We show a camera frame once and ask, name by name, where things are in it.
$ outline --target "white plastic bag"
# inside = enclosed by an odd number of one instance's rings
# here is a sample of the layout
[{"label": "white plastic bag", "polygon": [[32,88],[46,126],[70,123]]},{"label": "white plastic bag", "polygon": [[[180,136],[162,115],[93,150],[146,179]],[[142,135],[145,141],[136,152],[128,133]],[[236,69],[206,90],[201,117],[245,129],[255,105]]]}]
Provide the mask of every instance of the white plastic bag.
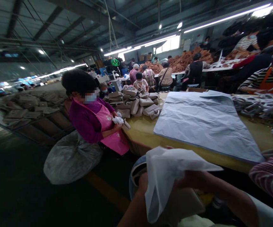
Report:
[{"label": "white plastic bag", "polygon": [[[201,158],[192,150],[165,149],[156,147],[146,153],[148,188],[145,193],[147,219],[149,223],[155,223],[164,211],[168,202],[174,181],[184,177],[185,170],[193,171],[220,171],[222,167],[211,164]],[[200,211],[195,192],[190,190],[189,203],[193,208],[186,211],[194,215]]]},{"label": "white plastic bag", "polygon": [[112,121],[113,121],[115,124],[120,124],[120,125],[124,124],[124,120],[123,120],[123,118],[122,118],[121,113],[120,113],[120,112],[117,112],[117,115],[118,115],[118,116],[112,118]]},{"label": "white plastic bag", "polygon": [[51,149],[44,163],[44,174],[52,184],[72,183],[90,172],[102,156],[97,143],[87,143],[73,131]]}]

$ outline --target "large sack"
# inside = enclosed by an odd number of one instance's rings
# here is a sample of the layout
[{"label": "large sack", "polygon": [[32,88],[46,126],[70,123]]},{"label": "large sack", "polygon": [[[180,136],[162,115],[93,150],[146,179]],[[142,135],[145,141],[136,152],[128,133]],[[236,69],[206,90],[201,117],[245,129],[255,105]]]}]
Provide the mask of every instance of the large sack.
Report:
[{"label": "large sack", "polygon": [[52,184],[68,184],[89,173],[102,156],[97,143],[87,143],[73,131],[51,149],[44,163],[44,174]]}]

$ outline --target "worker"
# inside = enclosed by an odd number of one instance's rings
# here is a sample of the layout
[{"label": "worker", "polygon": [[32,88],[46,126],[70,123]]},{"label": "worker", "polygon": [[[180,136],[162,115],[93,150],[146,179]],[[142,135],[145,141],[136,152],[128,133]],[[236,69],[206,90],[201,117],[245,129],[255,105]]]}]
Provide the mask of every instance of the worker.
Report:
[{"label": "worker", "polygon": [[234,64],[234,69],[238,69],[241,67],[242,69],[234,76],[225,76],[220,78],[218,82],[218,91],[227,93],[228,88],[231,87],[231,83],[242,83],[256,71],[268,68],[272,62],[272,55],[273,45],[266,47],[259,55],[248,57],[240,63]]},{"label": "worker", "polygon": [[131,84],[134,84],[134,82],[136,81],[136,74],[137,74],[139,68],[140,68],[140,66],[138,64],[133,65],[133,69],[129,73]]},{"label": "worker", "polygon": [[155,92],[156,86],[155,86],[155,79],[154,79],[154,72],[152,69],[148,69],[147,65],[142,66],[143,70],[143,79],[145,79],[149,86],[149,92]]},{"label": "worker", "polygon": [[[118,227],[152,226],[147,221],[146,191],[148,188],[148,174],[143,173],[139,178],[139,186],[129,204]],[[273,209],[246,192],[221,180],[208,172],[185,171],[185,176],[175,182],[172,191],[183,188],[195,188],[203,192],[214,194],[224,201],[231,212],[236,215],[245,226],[273,226]],[[182,223],[179,226],[214,226],[211,221],[199,217],[196,221]]]},{"label": "worker", "polygon": [[273,88],[273,59],[270,67],[255,72],[238,87],[238,90],[250,94],[255,92],[273,94],[273,90],[270,91],[271,88]]},{"label": "worker", "polygon": [[135,89],[142,89],[145,90],[146,92],[149,92],[149,86],[148,83],[145,79],[143,79],[142,73],[137,73],[136,74],[136,81],[133,83],[133,87]]},{"label": "worker", "polygon": [[129,66],[129,71],[131,71],[132,69],[134,69],[134,64],[136,63],[136,61],[134,60],[134,58],[131,59]]},{"label": "worker", "polygon": [[203,69],[209,69],[211,67],[205,61],[200,61],[202,57],[201,53],[196,53],[193,57],[193,62],[186,68],[186,74],[183,77],[182,90],[186,91],[189,84],[199,84],[201,86],[201,74]]},{"label": "worker", "polygon": [[69,118],[88,143],[103,143],[120,155],[129,150],[122,125],[113,124],[116,111],[98,97],[99,89],[93,77],[81,69],[64,73],[62,85],[73,96]]},{"label": "worker", "polygon": [[28,90],[29,89],[29,87],[26,85],[26,84],[21,84],[20,85],[24,90]]},{"label": "worker", "polygon": [[211,49],[211,43],[209,42],[210,36],[207,36],[205,38],[205,41],[200,45],[200,48],[203,50],[210,50]]},{"label": "worker", "polygon": [[170,86],[173,83],[173,79],[171,77],[172,75],[172,68],[169,67],[169,64],[167,61],[164,61],[162,63],[163,69],[159,73],[159,86],[161,90],[161,87],[167,87]]},{"label": "worker", "polygon": [[159,63],[160,63],[160,61],[159,61],[158,57],[155,57],[153,59],[153,64],[156,65],[156,64],[159,64]]},{"label": "worker", "polygon": [[255,27],[252,28],[250,30],[249,35],[241,38],[233,50],[245,51],[248,49],[250,45],[252,45],[255,49],[259,50],[259,46],[257,44],[257,37],[256,37],[258,33],[259,33],[258,28],[255,28]]},{"label": "worker", "polygon": [[98,80],[98,78],[97,78],[97,76],[96,76],[96,73],[95,73],[95,71],[93,70],[93,68],[88,68],[88,69],[87,69],[87,73],[88,73],[89,75],[92,76],[92,78],[95,80],[95,82],[96,82],[98,85],[100,84],[100,82],[99,82],[99,80]]},{"label": "worker", "polygon": [[106,82],[100,83],[100,93],[99,98],[103,99],[105,96],[108,96],[109,93],[112,93],[112,89],[109,88]]}]

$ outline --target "hand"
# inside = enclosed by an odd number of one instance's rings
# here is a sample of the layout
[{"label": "hand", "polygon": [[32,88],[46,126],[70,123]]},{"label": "hand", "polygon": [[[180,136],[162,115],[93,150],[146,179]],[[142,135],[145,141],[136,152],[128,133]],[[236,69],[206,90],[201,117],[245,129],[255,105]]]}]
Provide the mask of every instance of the hand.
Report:
[{"label": "hand", "polygon": [[140,176],[139,179],[139,187],[138,187],[138,191],[144,195],[145,192],[147,191],[147,187],[148,187],[148,174],[147,173],[143,173]]},{"label": "hand", "polygon": [[260,93],[260,94],[266,94],[266,93],[268,93],[268,90],[265,90],[265,89],[255,89],[255,92],[256,93]]},{"label": "hand", "polygon": [[112,114],[112,116],[113,116],[114,118],[115,118],[115,117],[118,117],[118,114],[117,114],[117,112],[115,112],[115,111],[112,112],[111,114]]},{"label": "hand", "polygon": [[213,182],[214,176],[203,171],[185,171],[183,179],[175,182],[175,188],[194,188],[202,191],[209,191],[209,185]]},{"label": "hand", "polygon": [[114,127],[113,127],[113,130],[114,130],[114,132],[117,132],[117,131],[121,130],[122,127],[123,127],[123,125],[115,124]]}]

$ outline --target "cardboard box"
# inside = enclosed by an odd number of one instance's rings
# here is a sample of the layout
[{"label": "cardboard box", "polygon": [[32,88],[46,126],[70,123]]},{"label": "cardboard box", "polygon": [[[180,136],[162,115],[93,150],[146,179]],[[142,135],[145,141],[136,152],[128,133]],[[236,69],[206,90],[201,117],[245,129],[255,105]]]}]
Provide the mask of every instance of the cardboard box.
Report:
[{"label": "cardboard box", "polygon": [[152,54],[146,55],[146,61],[151,61],[152,60]]},{"label": "cardboard box", "polygon": [[186,92],[207,92],[209,89],[204,89],[204,88],[187,88]]}]

